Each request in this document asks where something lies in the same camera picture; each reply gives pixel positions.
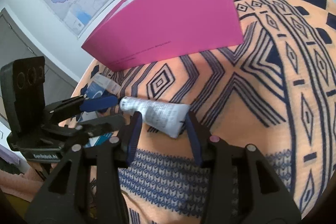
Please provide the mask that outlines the pink sleeve left forearm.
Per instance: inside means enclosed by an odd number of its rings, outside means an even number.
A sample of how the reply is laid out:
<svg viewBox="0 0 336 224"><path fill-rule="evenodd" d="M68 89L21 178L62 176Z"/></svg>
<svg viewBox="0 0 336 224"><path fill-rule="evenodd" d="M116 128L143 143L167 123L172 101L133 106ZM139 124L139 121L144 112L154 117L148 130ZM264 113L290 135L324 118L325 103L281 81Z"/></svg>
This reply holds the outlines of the pink sleeve left forearm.
<svg viewBox="0 0 336 224"><path fill-rule="evenodd" d="M43 185L43 180L30 166L24 174L10 174L0 170L1 190L9 195L31 202Z"/></svg>

